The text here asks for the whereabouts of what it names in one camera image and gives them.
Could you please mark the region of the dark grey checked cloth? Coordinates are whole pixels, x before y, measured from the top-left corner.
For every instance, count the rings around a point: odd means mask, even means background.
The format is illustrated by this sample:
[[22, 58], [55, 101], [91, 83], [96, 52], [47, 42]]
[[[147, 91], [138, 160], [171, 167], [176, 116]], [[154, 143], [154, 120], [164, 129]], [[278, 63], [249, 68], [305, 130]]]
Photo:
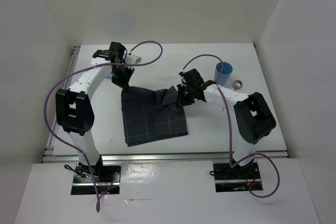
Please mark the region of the dark grey checked cloth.
[[176, 106], [177, 90], [129, 87], [121, 92], [125, 143], [128, 147], [188, 135], [186, 116]]

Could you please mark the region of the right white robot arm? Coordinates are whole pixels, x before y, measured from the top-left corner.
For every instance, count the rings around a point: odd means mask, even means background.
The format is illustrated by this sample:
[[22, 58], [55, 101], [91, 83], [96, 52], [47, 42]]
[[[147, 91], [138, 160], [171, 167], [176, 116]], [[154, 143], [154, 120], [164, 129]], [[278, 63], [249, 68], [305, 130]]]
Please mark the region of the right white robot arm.
[[[177, 85], [177, 106], [191, 105], [200, 100], [217, 104], [226, 110], [229, 127], [229, 172], [235, 178], [242, 177], [257, 154], [256, 144], [276, 127], [276, 120], [263, 95], [259, 92], [240, 93], [213, 80], [204, 81], [196, 69], [181, 71], [179, 75], [182, 80]], [[235, 150], [231, 113], [236, 118], [241, 135]]]

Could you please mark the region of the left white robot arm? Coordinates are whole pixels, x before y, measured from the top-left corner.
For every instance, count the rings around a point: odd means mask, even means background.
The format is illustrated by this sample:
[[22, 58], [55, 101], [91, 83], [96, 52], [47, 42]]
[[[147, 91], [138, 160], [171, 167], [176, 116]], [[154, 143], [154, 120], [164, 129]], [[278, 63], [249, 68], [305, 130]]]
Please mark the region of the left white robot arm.
[[93, 182], [103, 178], [104, 168], [91, 132], [95, 120], [91, 99], [109, 74], [115, 85], [127, 89], [134, 65], [140, 62], [140, 57], [126, 53], [124, 45], [112, 42], [108, 50], [97, 50], [93, 54], [90, 69], [76, 82], [68, 89], [56, 92], [57, 124], [68, 133], [76, 147], [79, 172], [85, 173]]

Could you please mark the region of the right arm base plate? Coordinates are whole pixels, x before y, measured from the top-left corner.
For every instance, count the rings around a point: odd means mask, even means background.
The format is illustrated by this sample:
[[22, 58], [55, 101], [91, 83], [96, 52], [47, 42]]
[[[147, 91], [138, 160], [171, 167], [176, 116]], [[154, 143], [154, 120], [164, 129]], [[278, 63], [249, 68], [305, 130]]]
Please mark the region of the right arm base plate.
[[263, 190], [259, 167], [254, 161], [235, 168], [230, 168], [228, 163], [214, 163], [209, 174], [214, 177], [217, 193], [249, 191], [250, 186], [252, 190]]

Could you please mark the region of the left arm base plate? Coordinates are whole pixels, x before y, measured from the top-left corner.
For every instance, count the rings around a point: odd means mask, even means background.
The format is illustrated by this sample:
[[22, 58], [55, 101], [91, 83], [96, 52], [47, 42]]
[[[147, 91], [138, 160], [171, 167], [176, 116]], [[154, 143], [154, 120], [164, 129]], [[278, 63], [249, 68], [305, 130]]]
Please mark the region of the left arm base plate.
[[71, 195], [94, 195], [93, 180], [96, 182], [100, 195], [119, 194], [120, 192], [121, 165], [104, 166], [101, 177], [97, 175], [91, 177], [90, 173], [81, 172], [78, 165], [72, 168], [66, 164], [64, 168], [74, 172]]

